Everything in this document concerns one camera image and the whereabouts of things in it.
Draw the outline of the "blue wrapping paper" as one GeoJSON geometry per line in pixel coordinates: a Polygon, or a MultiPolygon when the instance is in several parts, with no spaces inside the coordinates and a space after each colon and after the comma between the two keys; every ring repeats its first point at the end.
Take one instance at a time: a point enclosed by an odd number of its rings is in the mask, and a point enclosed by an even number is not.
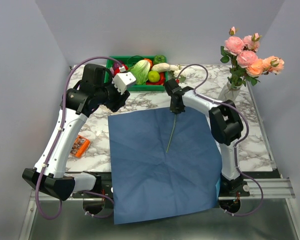
{"type": "Polygon", "coordinates": [[[187,108],[108,118],[114,223],[128,224],[211,209],[217,204],[222,158],[204,114],[187,108]]]}

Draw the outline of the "pink artificial rose stem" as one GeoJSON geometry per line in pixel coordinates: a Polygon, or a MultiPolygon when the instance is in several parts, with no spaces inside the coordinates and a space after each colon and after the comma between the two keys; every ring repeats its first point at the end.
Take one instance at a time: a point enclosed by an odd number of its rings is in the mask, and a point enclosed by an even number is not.
{"type": "Polygon", "coordinates": [[[260,47],[260,39],[261,35],[259,33],[254,33],[252,35],[247,35],[243,38],[236,36],[237,29],[233,26],[229,30],[229,38],[225,40],[224,45],[220,47],[220,53],[222,58],[220,61],[224,64],[229,63],[230,68],[230,77],[228,77],[228,81],[230,81],[232,86],[245,86],[248,81],[245,80],[245,74],[240,76],[240,72],[238,70],[243,70],[242,68],[237,66],[236,58],[244,50],[253,51],[257,55],[257,51],[260,47]]]}

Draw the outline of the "pink single rose stem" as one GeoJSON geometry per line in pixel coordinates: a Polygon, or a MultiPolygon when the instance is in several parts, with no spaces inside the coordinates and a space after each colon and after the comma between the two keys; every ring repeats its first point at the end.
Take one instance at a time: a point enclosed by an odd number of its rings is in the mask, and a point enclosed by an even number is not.
{"type": "Polygon", "coordinates": [[[241,68],[239,76],[243,77],[245,74],[245,68],[251,66],[258,60],[258,56],[254,51],[251,50],[243,50],[239,55],[236,57],[236,65],[237,67],[241,68]]]}

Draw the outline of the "peach artificial rose stem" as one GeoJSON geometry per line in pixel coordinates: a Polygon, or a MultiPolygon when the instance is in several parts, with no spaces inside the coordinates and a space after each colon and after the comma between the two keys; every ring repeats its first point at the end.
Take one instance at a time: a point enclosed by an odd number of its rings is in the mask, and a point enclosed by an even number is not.
{"type": "Polygon", "coordinates": [[[245,69],[246,74],[244,79],[255,86],[259,81],[258,78],[261,75],[268,75],[270,73],[278,75],[284,70],[284,67],[284,60],[276,56],[258,59],[245,69]]]}

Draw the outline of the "pink artificial flower bouquet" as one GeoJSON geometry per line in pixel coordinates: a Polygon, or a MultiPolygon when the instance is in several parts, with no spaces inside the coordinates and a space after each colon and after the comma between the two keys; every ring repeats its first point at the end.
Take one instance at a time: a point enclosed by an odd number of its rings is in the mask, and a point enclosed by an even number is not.
{"type": "Polygon", "coordinates": [[[175,114],[174,114],[174,119],[173,119],[172,129],[171,129],[171,133],[170,133],[170,137],[169,137],[168,144],[167,144],[167,148],[166,148],[166,153],[169,152],[169,149],[170,149],[170,146],[171,146],[173,134],[174,134],[175,128],[176,128],[176,122],[177,122],[177,114],[175,113],[175,114]]]}

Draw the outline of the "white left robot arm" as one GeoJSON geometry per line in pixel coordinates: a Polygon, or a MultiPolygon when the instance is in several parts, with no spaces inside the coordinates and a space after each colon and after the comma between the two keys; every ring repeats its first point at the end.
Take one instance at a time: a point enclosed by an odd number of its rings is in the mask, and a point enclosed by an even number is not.
{"type": "Polygon", "coordinates": [[[84,191],[94,198],[100,194],[101,177],[96,173],[66,173],[66,163],[78,133],[99,106],[113,113],[126,103],[128,88],[136,83],[131,72],[115,76],[101,65],[86,64],[82,79],[66,91],[59,116],[43,154],[32,168],[25,168],[22,178],[35,190],[58,200],[67,200],[73,192],[84,191]]]}

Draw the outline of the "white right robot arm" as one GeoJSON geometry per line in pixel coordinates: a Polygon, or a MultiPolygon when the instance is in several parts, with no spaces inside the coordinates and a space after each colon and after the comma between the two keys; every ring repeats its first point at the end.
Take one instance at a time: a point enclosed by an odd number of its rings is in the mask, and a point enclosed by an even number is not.
{"type": "Polygon", "coordinates": [[[242,193],[247,183],[238,171],[235,141],[241,138],[244,126],[235,104],[230,100],[217,102],[212,98],[199,96],[192,87],[182,88],[173,78],[163,86],[170,96],[169,109],[172,113],[181,114],[186,111],[186,107],[190,107],[208,116],[211,134],[219,143],[222,159],[220,191],[226,196],[242,193]]]}

